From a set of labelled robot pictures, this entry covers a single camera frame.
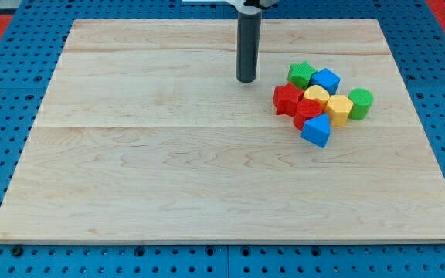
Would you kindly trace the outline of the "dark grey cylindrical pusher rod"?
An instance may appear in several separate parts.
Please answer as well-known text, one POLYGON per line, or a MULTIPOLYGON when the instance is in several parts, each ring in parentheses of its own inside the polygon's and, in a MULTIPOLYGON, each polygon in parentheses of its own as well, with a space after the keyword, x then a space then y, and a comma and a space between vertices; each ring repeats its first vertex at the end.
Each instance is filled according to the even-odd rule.
POLYGON ((241 83, 256 79, 262 13, 238 14, 236 41, 236 78, 241 83))

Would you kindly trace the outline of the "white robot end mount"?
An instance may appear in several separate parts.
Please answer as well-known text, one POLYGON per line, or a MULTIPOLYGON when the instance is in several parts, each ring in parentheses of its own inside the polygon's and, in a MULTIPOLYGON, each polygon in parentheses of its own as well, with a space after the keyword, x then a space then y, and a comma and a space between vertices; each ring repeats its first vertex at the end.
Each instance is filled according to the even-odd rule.
POLYGON ((278 2, 279 0, 182 0, 183 4, 188 5, 227 4, 245 15, 255 15, 278 2))

